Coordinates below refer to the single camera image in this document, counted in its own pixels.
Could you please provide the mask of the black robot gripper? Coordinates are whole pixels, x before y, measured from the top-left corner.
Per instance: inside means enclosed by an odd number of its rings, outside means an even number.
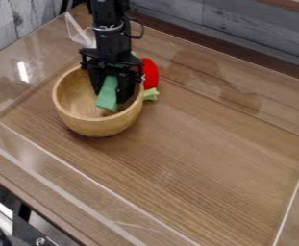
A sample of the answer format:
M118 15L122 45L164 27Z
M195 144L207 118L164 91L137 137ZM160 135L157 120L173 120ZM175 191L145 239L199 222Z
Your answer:
M133 94L134 84L144 76L144 62L132 54L129 26L93 26L94 48L82 48L81 68L86 70L94 94L100 93L108 76L116 77L116 102L122 104Z

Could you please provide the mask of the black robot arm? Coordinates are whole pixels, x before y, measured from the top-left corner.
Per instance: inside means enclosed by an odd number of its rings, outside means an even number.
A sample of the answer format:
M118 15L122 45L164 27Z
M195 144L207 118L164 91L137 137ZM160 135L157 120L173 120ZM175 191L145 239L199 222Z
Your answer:
M140 39L141 32L133 36L128 17L129 0L89 0L92 31L96 47L81 48L81 69L86 71L94 94L104 87L104 81L116 78L116 102L122 104L132 96L134 85L141 82L144 62L132 54L130 39Z

